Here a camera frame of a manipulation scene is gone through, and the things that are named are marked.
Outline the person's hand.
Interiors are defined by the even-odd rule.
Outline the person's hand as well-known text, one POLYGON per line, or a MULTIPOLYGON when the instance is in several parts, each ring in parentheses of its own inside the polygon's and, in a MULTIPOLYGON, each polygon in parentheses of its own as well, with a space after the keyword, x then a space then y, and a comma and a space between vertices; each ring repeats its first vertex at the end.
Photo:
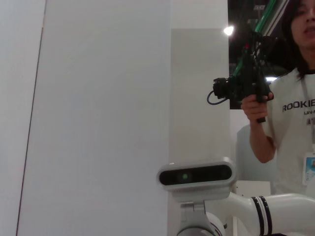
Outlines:
POLYGON ((273 98, 274 95, 270 92, 267 96, 263 96, 263 102, 258 102, 256 94, 251 94, 242 100, 241 109, 250 124, 259 124, 259 121, 267 116, 267 101, 273 98))

